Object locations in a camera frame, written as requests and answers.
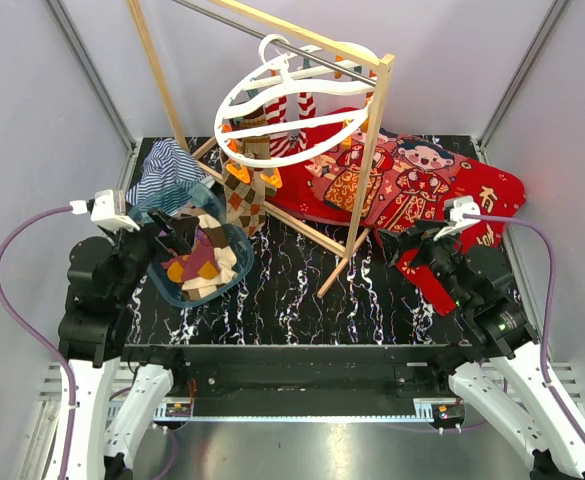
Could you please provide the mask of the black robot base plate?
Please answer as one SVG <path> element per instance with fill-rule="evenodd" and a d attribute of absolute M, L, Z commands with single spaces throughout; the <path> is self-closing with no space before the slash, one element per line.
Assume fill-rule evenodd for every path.
<path fill-rule="evenodd" d="M 413 414 L 414 400 L 454 402 L 431 368 L 445 346 L 129 345 L 130 362 L 179 360 L 179 379 L 194 379 L 195 417 L 378 419 Z"/>

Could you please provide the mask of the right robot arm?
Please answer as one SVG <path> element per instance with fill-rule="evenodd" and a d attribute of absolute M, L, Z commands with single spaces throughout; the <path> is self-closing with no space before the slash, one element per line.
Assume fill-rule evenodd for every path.
<path fill-rule="evenodd" d="M 530 478 L 585 479 L 585 417 L 551 368 L 547 334 L 508 293 L 513 275 L 503 252 L 459 245 L 461 231 L 491 219 L 467 214 L 379 233 L 389 263 L 412 252 L 408 267 L 433 275 L 469 342 L 451 344 L 429 362 L 427 387 L 470 404 L 518 453 Z"/>

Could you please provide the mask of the white round sock hanger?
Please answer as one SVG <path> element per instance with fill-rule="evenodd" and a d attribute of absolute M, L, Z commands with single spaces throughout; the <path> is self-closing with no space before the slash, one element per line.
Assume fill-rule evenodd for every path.
<path fill-rule="evenodd" d="M 347 137 L 355 133 L 369 118 L 370 106 L 365 105 L 358 110 L 329 114 L 293 122 L 268 124 L 266 126 L 250 127 L 238 131 L 225 131 L 223 125 L 231 119 L 245 117 L 255 112 L 267 103 L 299 93 L 323 94 L 331 96 L 356 96 L 373 94 L 375 87 L 363 82 L 352 80 L 349 77 L 328 70 L 327 67 L 315 66 L 293 71 L 290 62 L 298 55 L 281 53 L 267 60 L 264 56 L 265 48 L 274 39 L 282 39 L 278 34 L 271 34 L 261 40 L 259 57 L 261 65 L 239 81 L 222 100 L 214 119 L 215 139 L 221 150 L 229 159 L 251 168 L 287 167 L 306 162 L 337 146 Z M 351 60 L 340 60 L 338 65 L 355 71 L 359 64 Z M 291 130 L 317 128 L 323 125 L 341 124 L 336 134 L 315 144 L 313 147 L 290 156 L 270 156 L 267 159 L 248 158 L 230 147 L 233 140 L 245 140 L 253 137 L 264 137 L 275 133 L 284 133 Z"/>

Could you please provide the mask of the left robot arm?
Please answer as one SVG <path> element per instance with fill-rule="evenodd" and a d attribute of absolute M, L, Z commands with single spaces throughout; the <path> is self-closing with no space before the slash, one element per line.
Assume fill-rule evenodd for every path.
<path fill-rule="evenodd" d="M 133 294 L 151 263 L 186 243 L 159 209 L 131 230 L 90 237 L 70 254 L 60 322 L 61 406 L 48 479 L 130 479 L 141 440 L 162 400 L 194 394 L 181 351 L 149 350 L 119 411 L 108 414 L 113 383 L 133 321 Z"/>

